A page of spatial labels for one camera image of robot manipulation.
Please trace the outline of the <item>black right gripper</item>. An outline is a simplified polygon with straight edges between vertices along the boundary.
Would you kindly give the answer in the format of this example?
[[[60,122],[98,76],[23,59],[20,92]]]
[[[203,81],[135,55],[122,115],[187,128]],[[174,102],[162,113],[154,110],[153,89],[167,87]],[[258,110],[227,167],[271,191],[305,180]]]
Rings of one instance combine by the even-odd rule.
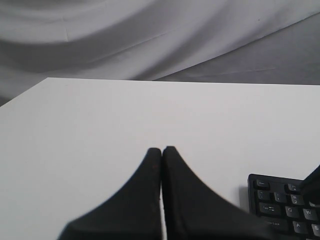
[[[300,192],[307,202],[320,205],[320,166],[301,182]]]

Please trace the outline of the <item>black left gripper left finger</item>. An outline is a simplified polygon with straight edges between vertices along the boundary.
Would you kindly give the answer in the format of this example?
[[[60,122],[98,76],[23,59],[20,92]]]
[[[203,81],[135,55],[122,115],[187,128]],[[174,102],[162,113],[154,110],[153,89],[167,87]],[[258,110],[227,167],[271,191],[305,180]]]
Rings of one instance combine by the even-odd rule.
[[[160,240],[161,159],[149,148],[131,178],[107,201],[70,221],[61,240]]]

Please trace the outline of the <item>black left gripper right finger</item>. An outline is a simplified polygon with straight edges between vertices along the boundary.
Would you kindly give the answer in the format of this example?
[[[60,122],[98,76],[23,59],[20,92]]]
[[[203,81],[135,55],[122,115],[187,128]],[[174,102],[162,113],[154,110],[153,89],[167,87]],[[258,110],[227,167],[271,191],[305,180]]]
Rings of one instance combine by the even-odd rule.
[[[220,197],[178,150],[162,153],[162,199],[169,240],[273,240],[270,224]]]

